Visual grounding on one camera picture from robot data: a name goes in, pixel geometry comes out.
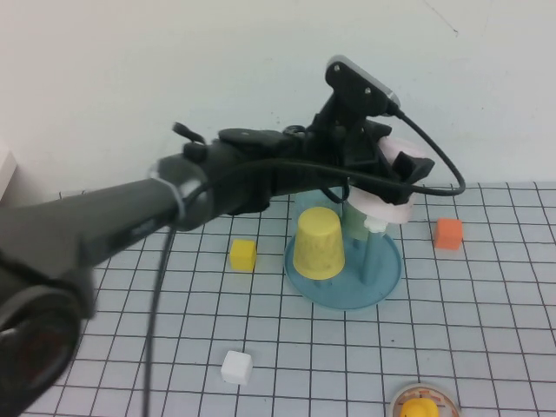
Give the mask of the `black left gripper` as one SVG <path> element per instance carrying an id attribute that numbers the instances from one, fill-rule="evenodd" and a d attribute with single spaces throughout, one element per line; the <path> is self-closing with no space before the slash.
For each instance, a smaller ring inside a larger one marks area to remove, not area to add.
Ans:
<path id="1" fill-rule="evenodd" d="M 330 97 L 312 123 L 307 127 L 303 157 L 320 162 L 392 179 L 394 173 L 402 182 L 417 182 L 426 178 L 434 167 L 427 157 L 410 156 L 400 152 L 390 167 L 380 150 L 378 141 L 390 135 L 392 129 L 385 124 L 370 122 L 370 116 L 381 116 L 388 110 L 386 98 L 368 98 L 361 103 L 345 102 Z M 349 199 L 357 192 L 378 196 L 385 203 L 407 203 L 412 192 L 407 189 L 380 185 L 349 177 Z"/>

